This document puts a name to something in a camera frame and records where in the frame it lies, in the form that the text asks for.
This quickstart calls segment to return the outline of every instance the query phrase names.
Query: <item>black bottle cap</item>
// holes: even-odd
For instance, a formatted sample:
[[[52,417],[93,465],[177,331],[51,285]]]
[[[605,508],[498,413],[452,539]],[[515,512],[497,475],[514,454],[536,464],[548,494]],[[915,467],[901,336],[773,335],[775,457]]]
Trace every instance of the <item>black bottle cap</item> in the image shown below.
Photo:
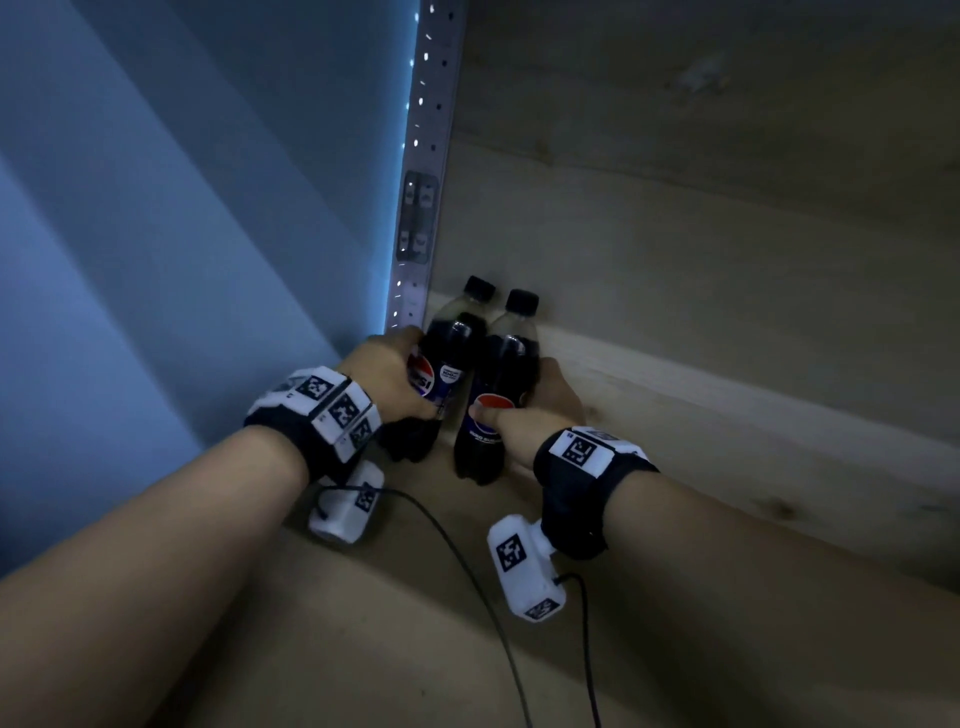
[[[507,296],[507,310],[517,316],[530,318],[537,313],[538,305],[540,305],[540,296],[520,288],[515,288]]]
[[[464,293],[480,303],[489,303],[495,291],[495,285],[487,283],[485,280],[479,279],[476,276],[470,276],[467,280],[467,285],[464,286]]]

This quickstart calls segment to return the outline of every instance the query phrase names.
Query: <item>metal bracket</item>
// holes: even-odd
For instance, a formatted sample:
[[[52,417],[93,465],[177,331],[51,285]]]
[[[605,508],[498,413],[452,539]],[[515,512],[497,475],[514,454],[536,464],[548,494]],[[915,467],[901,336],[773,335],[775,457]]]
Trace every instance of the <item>metal bracket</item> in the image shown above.
[[[423,325],[468,0],[422,0],[384,328]]]

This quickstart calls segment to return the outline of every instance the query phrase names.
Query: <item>bottle label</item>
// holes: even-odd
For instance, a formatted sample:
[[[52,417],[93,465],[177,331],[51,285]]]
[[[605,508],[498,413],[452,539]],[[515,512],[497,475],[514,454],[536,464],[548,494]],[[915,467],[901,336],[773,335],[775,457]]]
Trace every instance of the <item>bottle label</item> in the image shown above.
[[[497,409],[514,409],[516,404],[503,395],[497,395],[493,392],[486,392],[487,385],[484,382],[474,379],[473,387],[470,390],[470,403],[479,404],[483,407],[495,407]],[[467,429],[470,437],[485,445],[495,445],[500,442],[500,433],[492,427],[481,425],[474,420],[469,413],[464,416],[463,427]]]
[[[410,361],[407,362],[407,376],[420,396],[436,404],[443,412],[444,405],[453,391],[453,385],[460,381],[463,371],[443,364],[440,367],[440,375],[437,376],[430,360],[418,354],[411,356]]]

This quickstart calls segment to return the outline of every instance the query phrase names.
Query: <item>black cable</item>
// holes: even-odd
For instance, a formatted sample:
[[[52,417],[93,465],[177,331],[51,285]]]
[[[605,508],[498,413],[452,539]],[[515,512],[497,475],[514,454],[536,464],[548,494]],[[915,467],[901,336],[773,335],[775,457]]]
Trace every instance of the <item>black cable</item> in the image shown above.
[[[368,491],[370,486],[356,486],[356,485],[324,485],[320,490],[322,491]],[[378,488],[376,489],[377,493],[385,493],[389,496],[400,496],[404,500],[408,500],[414,505],[416,505],[420,512],[426,516],[427,520],[433,524],[433,527],[440,532],[440,535],[444,537],[444,541],[450,547],[450,550],[453,551],[453,555],[457,557],[457,561],[460,562],[460,566],[463,567],[464,571],[467,573],[467,576],[470,578],[470,581],[473,583],[473,589],[480,595],[480,601],[483,602],[483,605],[487,608],[487,614],[490,615],[490,619],[493,621],[493,626],[496,628],[496,634],[500,637],[500,642],[503,644],[503,651],[507,653],[507,661],[510,663],[510,672],[514,674],[514,684],[516,685],[516,692],[520,696],[520,707],[523,709],[523,719],[526,721],[527,728],[533,728],[534,721],[530,718],[530,707],[527,705],[527,695],[523,691],[523,685],[520,683],[520,673],[516,669],[516,661],[514,660],[514,653],[510,650],[510,643],[507,642],[507,633],[503,630],[503,625],[500,624],[500,620],[496,616],[496,612],[493,610],[493,605],[490,603],[490,600],[487,599],[487,595],[484,594],[483,587],[480,586],[480,581],[477,579],[476,574],[473,573],[473,569],[470,568],[467,563],[467,559],[464,558],[464,555],[460,552],[460,549],[457,548],[456,544],[453,543],[453,540],[444,530],[444,527],[440,525],[440,522],[433,517],[433,514],[426,509],[419,500],[411,496],[409,493],[404,491],[399,491],[396,488]],[[578,574],[571,574],[576,578],[580,578]],[[584,587],[583,580],[580,582],[581,587],[584,590],[584,625],[586,626],[587,618],[587,588]],[[587,675],[588,675],[588,689],[590,691],[590,700],[593,700],[593,686],[592,681],[589,678],[589,661],[587,664]],[[594,711],[594,717],[599,723],[599,716]]]
[[[587,612],[587,582],[579,573],[565,573],[554,579],[555,584],[563,584],[570,579],[580,585],[580,596],[584,604],[584,671],[587,673],[587,695],[590,698],[590,709],[593,711],[593,725],[600,726],[600,709],[597,707],[597,695],[593,689],[593,668],[590,666],[590,628]]]

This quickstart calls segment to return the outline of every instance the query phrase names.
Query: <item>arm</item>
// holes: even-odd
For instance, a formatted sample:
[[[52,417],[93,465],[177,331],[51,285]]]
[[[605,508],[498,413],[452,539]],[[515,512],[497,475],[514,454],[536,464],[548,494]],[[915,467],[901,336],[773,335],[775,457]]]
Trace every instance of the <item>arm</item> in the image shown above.
[[[584,423],[544,359],[527,410],[471,409],[531,467]],[[761,521],[659,473],[631,473],[604,511],[618,577],[642,619],[695,643],[705,663],[762,696],[777,724],[960,723],[960,598]],[[650,620],[663,620],[656,624]]]
[[[407,384],[418,335],[340,366],[384,421],[435,413]],[[283,435],[245,427],[0,582],[0,724],[143,723],[307,480]]]

